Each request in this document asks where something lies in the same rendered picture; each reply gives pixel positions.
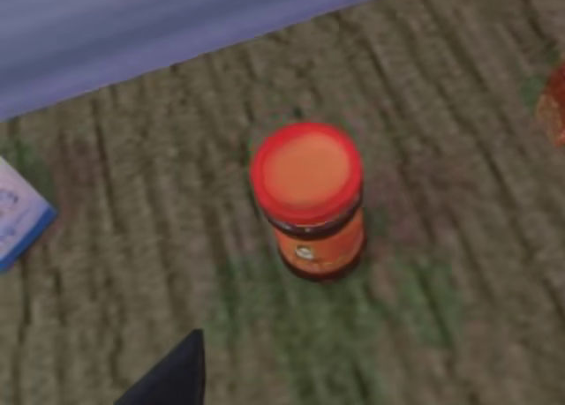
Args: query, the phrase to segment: red lid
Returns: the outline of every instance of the red lid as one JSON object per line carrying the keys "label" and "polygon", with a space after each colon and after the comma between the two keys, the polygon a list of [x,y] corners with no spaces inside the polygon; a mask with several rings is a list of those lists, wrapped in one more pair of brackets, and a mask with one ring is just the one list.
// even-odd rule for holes
{"label": "red lid", "polygon": [[361,189],[361,157],[346,134],[328,124],[298,123],[269,137],[251,168],[265,212],[290,224],[330,221]]}

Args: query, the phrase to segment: blue and white box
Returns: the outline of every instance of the blue and white box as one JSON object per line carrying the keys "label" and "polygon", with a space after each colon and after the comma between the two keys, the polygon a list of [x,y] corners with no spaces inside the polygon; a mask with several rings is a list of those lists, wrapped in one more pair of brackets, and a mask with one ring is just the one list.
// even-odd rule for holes
{"label": "blue and white box", "polygon": [[0,272],[7,270],[56,217],[56,209],[0,157]]}

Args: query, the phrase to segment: orange label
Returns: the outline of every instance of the orange label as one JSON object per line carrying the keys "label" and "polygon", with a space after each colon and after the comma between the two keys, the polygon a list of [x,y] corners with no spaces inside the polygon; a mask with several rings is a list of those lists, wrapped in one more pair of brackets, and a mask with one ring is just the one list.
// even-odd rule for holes
{"label": "orange label", "polygon": [[365,240],[363,212],[358,209],[339,232],[318,240],[299,240],[275,229],[281,254],[294,267],[310,274],[332,273],[347,266],[359,253]]}

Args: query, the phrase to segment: wooden surface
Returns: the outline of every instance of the wooden surface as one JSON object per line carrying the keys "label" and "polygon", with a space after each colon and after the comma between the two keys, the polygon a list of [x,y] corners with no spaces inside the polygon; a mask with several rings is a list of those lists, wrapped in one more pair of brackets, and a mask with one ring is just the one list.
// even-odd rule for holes
{"label": "wooden surface", "polygon": [[[524,104],[565,0],[377,0],[0,124],[62,216],[0,277],[0,404],[112,403],[194,327],[210,405],[565,403],[565,152]],[[276,261],[253,145],[358,142],[371,242]]]}

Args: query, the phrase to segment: orange lid center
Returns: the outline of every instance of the orange lid center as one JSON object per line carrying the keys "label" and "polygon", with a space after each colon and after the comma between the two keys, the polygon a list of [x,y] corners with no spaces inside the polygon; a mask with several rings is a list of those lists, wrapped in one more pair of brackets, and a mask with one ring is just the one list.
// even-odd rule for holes
{"label": "orange lid center", "polygon": [[267,157],[264,184],[271,196],[292,206],[318,205],[336,195],[350,173],[348,155],[331,137],[309,133]]}

